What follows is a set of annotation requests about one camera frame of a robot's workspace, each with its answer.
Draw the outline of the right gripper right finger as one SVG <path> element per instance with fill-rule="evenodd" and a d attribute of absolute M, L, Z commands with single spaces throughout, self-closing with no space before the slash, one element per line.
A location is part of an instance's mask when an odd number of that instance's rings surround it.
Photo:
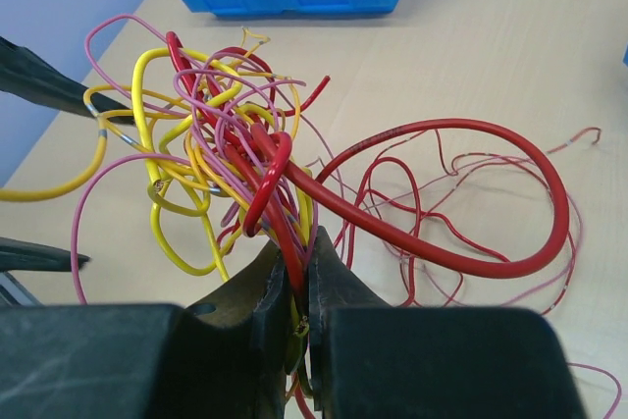
<path fill-rule="evenodd" d="M 367 316 L 387 304 L 340 260 L 327 230 L 317 228 L 307 268 L 310 385 L 325 418 L 356 418 L 377 337 Z"/>

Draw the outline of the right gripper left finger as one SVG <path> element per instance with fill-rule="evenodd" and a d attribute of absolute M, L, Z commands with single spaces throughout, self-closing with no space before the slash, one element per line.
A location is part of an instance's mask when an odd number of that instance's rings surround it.
<path fill-rule="evenodd" d="M 291 289 L 267 243 L 223 286 L 179 312 L 179 418 L 281 418 Z"/>

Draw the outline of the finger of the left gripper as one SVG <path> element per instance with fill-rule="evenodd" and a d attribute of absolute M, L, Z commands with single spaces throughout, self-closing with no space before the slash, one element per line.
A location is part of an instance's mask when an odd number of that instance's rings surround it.
<path fill-rule="evenodd" d="M 2 237 L 2 272 L 71 272 L 71 252 L 58 247 Z"/>
<path fill-rule="evenodd" d="M 86 86 L 4 37 L 1 38 L 1 90 L 36 105 L 92 118 L 83 102 Z"/>

